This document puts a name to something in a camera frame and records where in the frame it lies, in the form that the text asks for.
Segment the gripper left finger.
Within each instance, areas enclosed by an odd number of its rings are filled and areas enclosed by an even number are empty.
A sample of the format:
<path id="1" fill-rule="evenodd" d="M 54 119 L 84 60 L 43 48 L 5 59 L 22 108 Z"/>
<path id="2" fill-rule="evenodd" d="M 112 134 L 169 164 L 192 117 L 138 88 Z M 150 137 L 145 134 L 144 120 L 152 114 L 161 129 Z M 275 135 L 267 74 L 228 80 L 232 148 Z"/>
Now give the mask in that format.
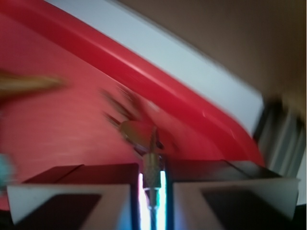
<path id="1" fill-rule="evenodd" d="M 15 230 L 137 230 L 135 163 L 57 166 L 7 188 Z"/>

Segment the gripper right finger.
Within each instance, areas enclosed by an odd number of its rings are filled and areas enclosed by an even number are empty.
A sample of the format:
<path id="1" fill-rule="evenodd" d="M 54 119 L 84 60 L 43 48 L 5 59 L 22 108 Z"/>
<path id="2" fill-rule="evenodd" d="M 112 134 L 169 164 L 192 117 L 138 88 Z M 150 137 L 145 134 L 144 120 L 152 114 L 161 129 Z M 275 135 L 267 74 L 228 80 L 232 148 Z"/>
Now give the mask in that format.
<path id="1" fill-rule="evenodd" d="M 168 230 L 298 230 L 298 180 L 251 161 L 169 160 Z"/>

